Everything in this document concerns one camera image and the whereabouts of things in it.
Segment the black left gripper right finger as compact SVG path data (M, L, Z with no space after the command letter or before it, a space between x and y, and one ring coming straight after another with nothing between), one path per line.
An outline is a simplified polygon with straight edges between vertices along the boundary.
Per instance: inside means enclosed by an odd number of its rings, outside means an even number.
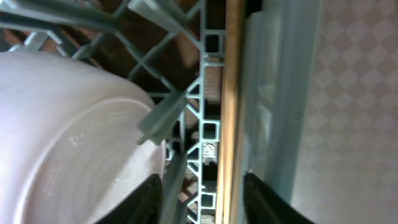
M243 202L248 224L314 224L252 172L244 175Z

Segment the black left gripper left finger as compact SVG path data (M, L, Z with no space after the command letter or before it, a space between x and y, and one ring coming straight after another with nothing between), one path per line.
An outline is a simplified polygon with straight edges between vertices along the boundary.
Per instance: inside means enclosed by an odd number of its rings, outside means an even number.
M162 182L158 174L151 174L96 224L158 224L161 207Z

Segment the wooden chopstick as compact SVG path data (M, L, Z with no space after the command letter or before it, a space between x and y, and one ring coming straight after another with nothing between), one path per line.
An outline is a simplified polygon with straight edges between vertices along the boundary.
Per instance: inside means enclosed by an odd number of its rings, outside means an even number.
M224 44L224 69L221 92L221 137L218 148L216 224L228 224L231 208L234 145L238 106L238 75L241 29L245 2L227 0Z

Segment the pink bowl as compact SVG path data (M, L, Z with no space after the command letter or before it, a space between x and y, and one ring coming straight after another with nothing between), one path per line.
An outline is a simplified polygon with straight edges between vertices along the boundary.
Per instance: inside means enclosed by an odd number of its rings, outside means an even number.
M1 54L1 222L94 223L151 174L154 107L121 77L49 52Z

